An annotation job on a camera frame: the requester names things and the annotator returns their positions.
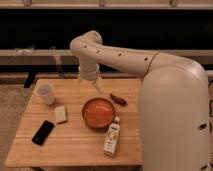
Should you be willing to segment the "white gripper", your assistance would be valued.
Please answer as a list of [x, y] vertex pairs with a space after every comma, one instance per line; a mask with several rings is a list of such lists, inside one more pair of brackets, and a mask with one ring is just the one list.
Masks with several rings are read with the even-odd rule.
[[78, 77], [78, 87], [80, 87], [82, 79], [85, 79], [87, 81], [95, 81], [93, 83], [94, 87], [96, 90], [100, 93], [103, 94], [103, 85], [102, 85], [102, 78], [98, 77], [100, 70], [99, 70], [99, 65], [96, 61], [92, 59], [87, 59], [80, 57], [79, 58], [79, 75]]

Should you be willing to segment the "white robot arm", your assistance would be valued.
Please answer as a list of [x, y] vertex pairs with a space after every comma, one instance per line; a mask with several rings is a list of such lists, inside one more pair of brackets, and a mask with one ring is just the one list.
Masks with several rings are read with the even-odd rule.
[[196, 61], [159, 51], [105, 46], [96, 31], [70, 42], [79, 72], [104, 64], [142, 79], [138, 96], [143, 171], [210, 171], [208, 76]]

